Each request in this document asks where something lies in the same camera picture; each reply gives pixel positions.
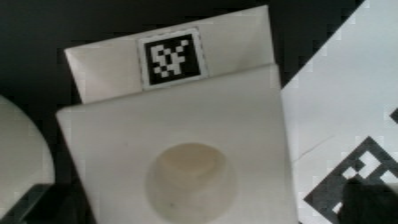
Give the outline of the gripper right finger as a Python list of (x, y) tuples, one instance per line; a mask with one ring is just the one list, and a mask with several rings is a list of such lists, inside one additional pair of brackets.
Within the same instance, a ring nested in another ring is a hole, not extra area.
[(387, 185), (349, 179), (342, 187), (339, 224), (398, 224), (398, 193)]

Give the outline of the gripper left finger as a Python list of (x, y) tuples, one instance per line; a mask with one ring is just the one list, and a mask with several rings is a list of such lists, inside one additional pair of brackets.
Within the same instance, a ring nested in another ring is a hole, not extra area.
[(26, 190), (21, 198), (17, 199), (10, 209), (0, 218), (0, 224), (28, 224), (26, 217), (37, 207), (38, 201), (49, 192), (51, 184), (35, 184)]

